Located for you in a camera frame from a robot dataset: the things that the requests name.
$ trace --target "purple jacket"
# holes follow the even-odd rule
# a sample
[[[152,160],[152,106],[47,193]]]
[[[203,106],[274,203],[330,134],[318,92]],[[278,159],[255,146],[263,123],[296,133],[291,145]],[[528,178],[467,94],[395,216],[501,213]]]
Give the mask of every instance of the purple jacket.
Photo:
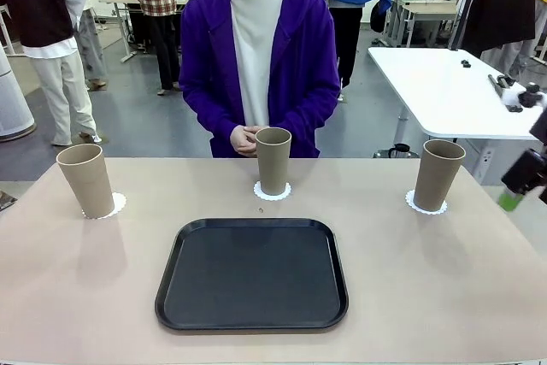
[[[213,133],[214,157],[235,157],[230,135],[245,125],[230,0],[191,0],[181,19],[180,86],[197,120]],[[292,133],[291,156],[317,157],[340,93],[334,26],[325,0],[283,0],[273,37],[268,112]]]

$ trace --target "black serving tray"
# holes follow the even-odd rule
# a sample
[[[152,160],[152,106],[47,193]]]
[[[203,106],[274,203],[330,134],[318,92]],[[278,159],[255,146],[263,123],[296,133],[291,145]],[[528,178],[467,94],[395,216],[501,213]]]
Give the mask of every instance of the black serving tray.
[[[159,321],[186,331],[327,328],[347,309],[334,235],[304,219],[191,222],[156,297]]]

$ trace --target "gray pants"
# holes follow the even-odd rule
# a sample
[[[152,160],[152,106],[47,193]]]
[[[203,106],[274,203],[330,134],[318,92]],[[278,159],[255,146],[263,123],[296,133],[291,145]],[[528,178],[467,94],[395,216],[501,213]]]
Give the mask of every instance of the gray pants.
[[[79,29],[74,37],[78,42],[79,55],[84,63],[85,78],[87,80],[106,80],[103,47],[99,42],[97,27],[90,10],[84,10],[79,21]]]
[[[84,71],[78,52],[57,59],[30,59],[55,120],[52,144],[70,145],[70,106],[74,109],[79,132],[97,134],[91,100],[85,89]],[[68,98],[63,92],[67,90]]]
[[[547,3],[543,0],[536,0],[536,37],[523,42],[504,44],[499,49],[487,50],[483,52],[480,60],[503,74],[509,74],[511,77],[519,79],[530,57],[535,56],[535,50],[544,31],[545,23],[547,23]]]

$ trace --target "person in plaid shirt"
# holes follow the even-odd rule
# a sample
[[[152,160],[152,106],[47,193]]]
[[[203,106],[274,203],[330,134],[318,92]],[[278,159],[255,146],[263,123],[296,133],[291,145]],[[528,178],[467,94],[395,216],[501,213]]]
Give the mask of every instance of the person in plaid shirt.
[[[139,0],[156,48],[162,88],[158,96],[178,88],[179,54],[175,42],[174,15],[177,0]]]

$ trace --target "white pants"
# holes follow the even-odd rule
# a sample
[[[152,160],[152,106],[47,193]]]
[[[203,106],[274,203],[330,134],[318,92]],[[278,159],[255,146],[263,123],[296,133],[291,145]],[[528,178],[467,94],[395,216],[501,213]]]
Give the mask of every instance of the white pants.
[[[79,132],[97,134],[93,120],[91,100],[85,87],[84,69],[79,53],[56,59],[33,59],[31,63],[38,73],[45,98],[55,120],[55,137],[52,144],[70,145],[70,105],[75,113]],[[63,92],[67,90],[68,98]]]
[[[528,59],[535,54],[545,23],[547,23],[547,3],[543,0],[536,0],[536,37],[523,42],[504,44],[499,49],[487,50],[480,56],[480,60],[503,74],[509,74],[513,78],[519,79]]]

